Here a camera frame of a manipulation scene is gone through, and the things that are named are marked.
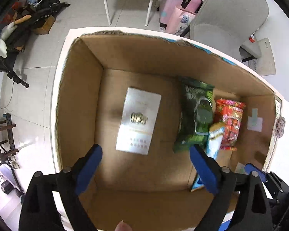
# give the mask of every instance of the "red candy package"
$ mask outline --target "red candy package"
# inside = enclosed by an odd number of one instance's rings
[[[234,147],[238,138],[245,106],[245,103],[226,99],[218,99],[216,101],[215,122],[224,122],[226,124],[220,149]]]

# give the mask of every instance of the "green chip bag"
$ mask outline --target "green chip bag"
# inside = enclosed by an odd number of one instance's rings
[[[214,86],[190,77],[181,82],[181,118],[173,152],[189,150],[194,144],[206,146],[213,122],[212,102]]]

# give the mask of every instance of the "chair leg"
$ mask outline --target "chair leg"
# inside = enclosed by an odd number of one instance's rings
[[[104,4],[105,4],[106,15],[107,15],[107,21],[108,21],[108,24],[111,25],[109,11],[108,11],[108,5],[107,5],[107,0],[104,0]]]
[[[149,24],[149,17],[150,17],[150,12],[151,12],[151,8],[152,8],[152,3],[153,3],[153,0],[150,0],[149,7],[148,7],[147,18],[145,20],[145,26],[148,26],[148,24]]]

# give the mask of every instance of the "silver screw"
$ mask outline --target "silver screw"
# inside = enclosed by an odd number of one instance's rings
[[[254,177],[257,177],[259,176],[258,172],[257,171],[252,171],[251,174],[254,176]]]
[[[230,172],[230,169],[228,167],[222,167],[222,171],[224,173],[229,173]]]
[[[69,173],[69,172],[71,172],[71,171],[72,171],[71,167],[65,167],[65,168],[63,169],[63,173]]]
[[[33,176],[34,177],[40,177],[43,173],[41,171],[36,171]]]

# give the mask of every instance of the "chair seat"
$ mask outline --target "chair seat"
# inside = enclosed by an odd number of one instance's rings
[[[207,23],[198,25],[191,23],[190,27],[190,39],[215,48],[241,61],[239,47],[242,43],[237,37],[231,36],[219,27]]]

